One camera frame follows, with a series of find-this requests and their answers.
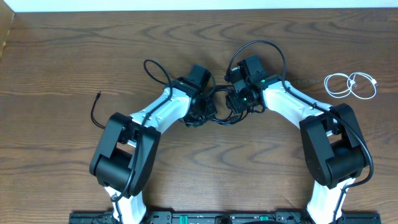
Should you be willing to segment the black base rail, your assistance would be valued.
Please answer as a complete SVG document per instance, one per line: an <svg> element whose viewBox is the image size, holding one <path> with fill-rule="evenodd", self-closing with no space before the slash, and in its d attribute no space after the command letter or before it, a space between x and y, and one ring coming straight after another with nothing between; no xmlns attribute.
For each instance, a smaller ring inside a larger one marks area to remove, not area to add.
<svg viewBox="0 0 398 224"><path fill-rule="evenodd" d="M302 212L277 211L275 213L173 213L149 212L144 224L217 224L217 223L311 223ZM71 213L69 224L117 223L111 212Z"/></svg>

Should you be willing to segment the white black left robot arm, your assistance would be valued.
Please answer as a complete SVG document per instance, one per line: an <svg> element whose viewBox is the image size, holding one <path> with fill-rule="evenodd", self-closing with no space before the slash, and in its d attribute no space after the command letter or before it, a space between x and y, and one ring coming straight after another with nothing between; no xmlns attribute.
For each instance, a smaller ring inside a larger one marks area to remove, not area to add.
<svg viewBox="0 0 398 224"><path fill-rule="evenodd" d="M113 114L90 163L90 174L109 193L116 223L140 223L146 214L142 190L149 180L160 137L194 109L207 78L180 77L143 110Z"/></svg>

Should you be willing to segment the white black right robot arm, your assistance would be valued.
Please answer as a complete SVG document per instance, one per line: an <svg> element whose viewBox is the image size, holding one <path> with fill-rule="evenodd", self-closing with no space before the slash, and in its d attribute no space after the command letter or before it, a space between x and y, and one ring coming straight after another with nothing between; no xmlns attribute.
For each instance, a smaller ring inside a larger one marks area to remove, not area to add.
<svg viewBox="0 0 398 224"><path fill-rule="evenodd" d="M261 67L229 69L225 80L235 92L228 106L235 113L261 105L299 128L306 165L314 186L307 204L312 223L336 223L348 189L373 176L374 165L358 120L347 104L332 106L294 88L284 76L270 76Z"/></svg>

